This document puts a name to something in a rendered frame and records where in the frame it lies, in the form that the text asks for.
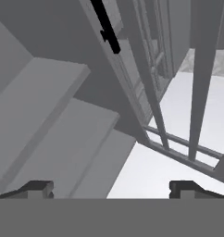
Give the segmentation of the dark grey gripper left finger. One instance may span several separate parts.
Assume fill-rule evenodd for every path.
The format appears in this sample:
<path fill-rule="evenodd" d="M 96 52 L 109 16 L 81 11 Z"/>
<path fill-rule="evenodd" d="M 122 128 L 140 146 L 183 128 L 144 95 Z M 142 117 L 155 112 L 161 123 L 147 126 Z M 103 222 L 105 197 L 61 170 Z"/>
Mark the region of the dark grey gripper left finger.
<path fill-rule="evenodd" d="M 28 181 L 19 189 L 0 194 L 0 199 L 52 199 L 53 181 Z"/>

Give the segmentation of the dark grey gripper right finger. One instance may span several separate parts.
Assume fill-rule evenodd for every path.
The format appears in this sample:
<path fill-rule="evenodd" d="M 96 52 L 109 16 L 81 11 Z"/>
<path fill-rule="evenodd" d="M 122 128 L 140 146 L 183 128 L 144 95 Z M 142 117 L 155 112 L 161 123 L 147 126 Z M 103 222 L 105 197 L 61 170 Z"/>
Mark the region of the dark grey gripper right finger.
<path fill-rule="evenodd" d="M 205 190 L 194 181 L 170 181 L 170 199 L 224 199 L 224 195 Z"/>

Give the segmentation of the grey cabinet with shelves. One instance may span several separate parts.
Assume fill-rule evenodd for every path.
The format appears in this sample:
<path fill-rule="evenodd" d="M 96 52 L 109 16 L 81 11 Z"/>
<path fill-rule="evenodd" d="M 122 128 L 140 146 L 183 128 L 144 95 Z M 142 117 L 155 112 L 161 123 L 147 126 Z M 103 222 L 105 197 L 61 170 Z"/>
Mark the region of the grey cabinet with shelves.
<path fill-rule="evenodd" d="M 106 197 L 137 133 L 80 0 L 0 0 L 0 194 L 53 181 L 54 198 Z"/>

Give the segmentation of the grey glazed cabinet door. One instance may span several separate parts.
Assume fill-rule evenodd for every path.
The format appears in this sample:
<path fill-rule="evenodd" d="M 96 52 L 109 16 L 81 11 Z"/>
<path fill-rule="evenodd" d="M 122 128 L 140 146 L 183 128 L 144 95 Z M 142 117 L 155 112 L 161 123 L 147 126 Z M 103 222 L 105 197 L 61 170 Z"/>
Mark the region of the grey glazed cabinet door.
<path fill-rule="evenodd" d="M 219 154 L 199 144 L 221 20 L 215 20 L 215 29 L 210 33 L 210 44 L 204 43 L 204 36 L 198 38 L 198 46 L 194 57 L 190 137 L 184 140 L 166 132 L 155 85 L 144 58 L 145 50 L 140 48 L 135 51 L 135 55 L 138 57 L 138 70 L 147 95 L 148 104 L 156 121 L 154 128 L 146 126 L 143 122 L 135 93 L 129 85 L 129 74 L 120 58 L 120 53 L 115 55 L 108 41 L 104 41 L 100 33 L 102 27 L 91 1 L 80 0 L 80 3 L 107 56 L 107 60 L 118 78 L 124 94 L 128 97 L 135 117 L 135 126 L 138 128 L 137 141 L 159 154 L 170 157 L 185 166 L 224 183 L 224 154 Z"/>

